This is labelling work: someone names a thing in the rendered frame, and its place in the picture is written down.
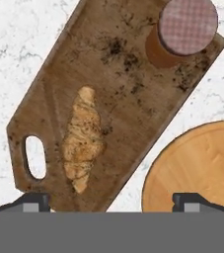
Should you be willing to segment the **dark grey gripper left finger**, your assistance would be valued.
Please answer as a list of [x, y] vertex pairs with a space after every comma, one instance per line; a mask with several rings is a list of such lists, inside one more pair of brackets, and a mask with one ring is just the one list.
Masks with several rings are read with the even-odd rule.
[[12, 203], [0, 206], [0, 211], [50, 212], [48, 194], [25, 193]]

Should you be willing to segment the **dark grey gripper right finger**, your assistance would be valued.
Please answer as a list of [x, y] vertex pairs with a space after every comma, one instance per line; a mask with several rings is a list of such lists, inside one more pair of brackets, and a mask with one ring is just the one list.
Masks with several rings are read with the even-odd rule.
[[172, 200], [173, 212], [224, 212], [224, 206], [211, 203], [199, 193], [173, 193]]

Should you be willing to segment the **round light wooden board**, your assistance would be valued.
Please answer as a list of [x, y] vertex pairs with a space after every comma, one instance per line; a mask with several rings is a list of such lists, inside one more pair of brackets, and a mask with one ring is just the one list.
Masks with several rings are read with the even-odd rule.
[[198, 193], [224, 206], [224, 121], [192, 128], [159, 153], [144, 182], [141, 208], [170, 212], [174, 193]]

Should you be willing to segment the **golden croissant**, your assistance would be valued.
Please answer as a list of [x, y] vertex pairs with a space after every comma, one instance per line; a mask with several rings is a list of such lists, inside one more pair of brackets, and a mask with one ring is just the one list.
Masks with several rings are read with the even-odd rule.
[[95, 160], [104, 148], [95, 90], [84, 86], [73, 102], [72, 118], [62, 145], [63, 167], [78, 194], [86, 190]]

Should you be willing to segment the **dark wooden cutting board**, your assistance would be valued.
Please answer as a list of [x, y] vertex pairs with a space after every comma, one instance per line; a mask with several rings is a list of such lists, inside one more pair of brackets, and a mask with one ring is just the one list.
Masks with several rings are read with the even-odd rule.
[[[150, 62], [168, 0], [80, 0], [11, 118], [8, 141], [17, 189], [47, 192], [56, 211], [106, 211], [224, 48], [165, 68]], [[83, 194], [63, 171], [61, 144], [78, 90], [96, 92], [106, 149]]]

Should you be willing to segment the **jam jar with checked lid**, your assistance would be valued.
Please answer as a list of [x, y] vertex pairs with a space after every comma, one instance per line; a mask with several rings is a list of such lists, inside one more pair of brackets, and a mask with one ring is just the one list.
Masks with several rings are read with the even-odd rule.
[[175, 66], [206, 49], [217, 28], [212, 0], [169, 0], [146, 39], [146, 55], [155, 67]]

